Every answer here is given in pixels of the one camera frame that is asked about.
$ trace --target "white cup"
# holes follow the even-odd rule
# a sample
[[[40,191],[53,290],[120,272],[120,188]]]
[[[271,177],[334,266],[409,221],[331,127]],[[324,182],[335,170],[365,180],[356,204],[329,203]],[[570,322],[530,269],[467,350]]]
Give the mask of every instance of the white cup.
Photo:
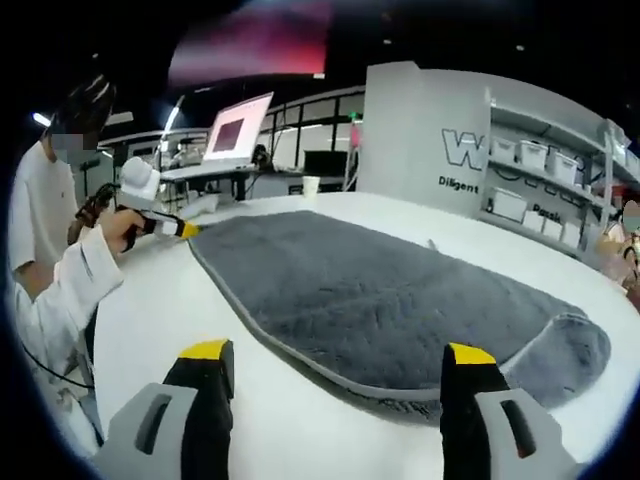
[[[320,177],[302,177],[302,195],[305,198],[314,198],[318,194]]]

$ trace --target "monitor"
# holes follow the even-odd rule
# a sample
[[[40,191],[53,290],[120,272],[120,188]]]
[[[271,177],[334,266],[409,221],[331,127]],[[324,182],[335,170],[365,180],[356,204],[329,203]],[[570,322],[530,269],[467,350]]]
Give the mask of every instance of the monitor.
[[[211,127],[203,160],[251,161],[273,92],[225,108]]]

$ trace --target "desk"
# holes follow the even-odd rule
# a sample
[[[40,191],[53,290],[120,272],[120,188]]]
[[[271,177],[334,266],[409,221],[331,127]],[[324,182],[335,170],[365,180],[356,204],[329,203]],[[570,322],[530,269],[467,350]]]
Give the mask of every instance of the desk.
[[[228,178],[236,185],[236,200],[244,200],[246,198],[245,182],[249,174],[256,170],[254,165],[238,166],[207,161],[200,165],[164,171],[161,173],[160,179],[162,182],[173,184],[185,182],[188,192],[189,180],[191,179],[220,180]]]
[[[640,318],[618,289],[587,266],[505,230],[428,207],[361,193],[247,201],[205,215],[312,209],[512,277],[582,308],[612,343],[597,383],[552,411],[577,461],[594,458],[621,420],[640,378]],[[229,337],[236,350],[234,480],[442,478],[440,433],[358,410],[266,350],[243,326],[184,243],[142,239],[122,259],[125,283],[100,305],[95,384],[103,425],[145,384],[161,382],[185,347]],[[163,281],[173,277],[172,281]]]

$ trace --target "hand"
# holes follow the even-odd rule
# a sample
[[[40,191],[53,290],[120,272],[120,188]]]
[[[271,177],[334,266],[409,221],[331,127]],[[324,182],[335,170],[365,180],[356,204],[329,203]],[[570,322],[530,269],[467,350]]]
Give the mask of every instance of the hand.
[[[112,255],[122,253],[127,248],[125,235],[132,227],[136,227],[136,234],[140,235],[144,229],[144,218],[133,210],[121,210],[113,214],[103,214],[100,218],[102,234]]]

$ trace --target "black cable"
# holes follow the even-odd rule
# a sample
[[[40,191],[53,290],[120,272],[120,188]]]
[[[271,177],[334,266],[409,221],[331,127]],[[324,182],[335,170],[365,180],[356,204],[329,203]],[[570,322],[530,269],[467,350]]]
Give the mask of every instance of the black cable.
[[[64,380],[65,382],[68,382],[68,383],[70,383],[72,385],[75,385],[76,387],[86,388],[88,390],[95,390],[95,387],[93,385],[84,385],[82,383],[78,383],[76,381],[71,380],[70,378],[65,377],[64,375],[60,375],[59,373],[56,373],[53,370],[49,369],[48,367],[46,367],[45,365],[40,363],[40,360],[38,360],[29,350],[27,350],[27,347],[25,346],[24,343],[22,344],[22,348],[24,348],[24,351],[27,353],[29,358],[31,358],[31,360],[33,360],[36,363],[36,365],[38,365],[40,368],[46,370],[47,372],[49,372],[54,377],[59,378],[60,380]]]

